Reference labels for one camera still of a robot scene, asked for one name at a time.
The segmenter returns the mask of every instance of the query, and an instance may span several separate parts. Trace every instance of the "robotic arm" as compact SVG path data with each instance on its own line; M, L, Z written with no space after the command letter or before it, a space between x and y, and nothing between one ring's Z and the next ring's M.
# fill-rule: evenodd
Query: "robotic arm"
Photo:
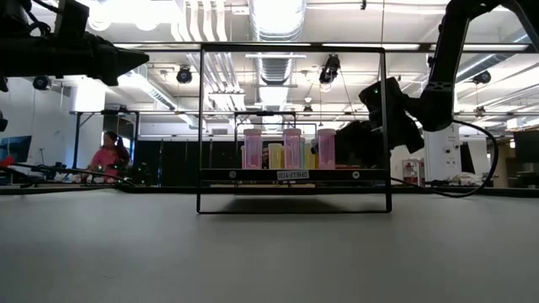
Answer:
M419 99L404 98L404 109L424 130L438 131L453 121L455 78L461 60L468 25L476 17L503 5L519 18L536 50L539 51L539 12L537 0L452 0L439 27L435 56L429 61L429 82Z
M56 13L54 33L31 13L32 1ZM8 91L7 77L30 76L88 75L116 86L118 76L149 61L85 32L88 16L89 8L75 0L60 0L58 8L41 0L0 1L0 90ZM41 36L30 35L34 29Z
M429 59L429 82L419 98L404 94L395 78L387 79L387 117L389 147L405 145L410 153L424 147L415 123L418 120L426 131L444 130L453 122L453 97L458 65L467 35L468 25L476 17L503 5L514 12L539 51L539 12L537 0L452 0L439 27L440 36L434 57ZM360 100L369 110L369 121L355 121L335 136L337 162L347 162L354 154L363 167L375 167L383 154L382 95L379 82L363 90Z

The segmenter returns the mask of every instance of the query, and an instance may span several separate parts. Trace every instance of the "label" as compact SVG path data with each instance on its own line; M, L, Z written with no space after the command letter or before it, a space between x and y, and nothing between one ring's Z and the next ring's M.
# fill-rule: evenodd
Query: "label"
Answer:
M277 172L277 180L302 180L309 179L309 171L282 171Z

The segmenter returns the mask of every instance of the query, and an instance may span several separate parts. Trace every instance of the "pink test tube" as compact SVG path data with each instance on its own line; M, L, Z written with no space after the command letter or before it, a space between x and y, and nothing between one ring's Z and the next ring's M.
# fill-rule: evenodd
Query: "pink test tube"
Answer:
M262 168L262 131L256 129L244 130L244 169Z
M285 135L285 169L302 168L302 130L286 129Z
M335 169L335 134L332 129L318 131L318 169Z

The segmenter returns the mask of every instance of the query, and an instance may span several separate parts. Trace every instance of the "dark hair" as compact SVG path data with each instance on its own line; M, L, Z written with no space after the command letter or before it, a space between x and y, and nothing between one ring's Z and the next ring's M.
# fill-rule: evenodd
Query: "dark hair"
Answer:
M129 152L127 149L125 149L124 141L121 139L121 137L112 130L106 131L105 134L116 143L116 155L118 155L118 158L121 161L128 163Z

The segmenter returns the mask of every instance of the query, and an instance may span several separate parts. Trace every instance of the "pink shirt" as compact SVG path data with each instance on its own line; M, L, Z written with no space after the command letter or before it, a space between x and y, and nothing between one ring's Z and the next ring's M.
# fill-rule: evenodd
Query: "pink shirt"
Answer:
M98 152L93 155L92 166L100 166L104 169L104 173L107 173L112 176L116 176L118 171L116 169L110 168L110 164L114 164L118 160L118 156L114 151L108 151L106 148L99 148Z

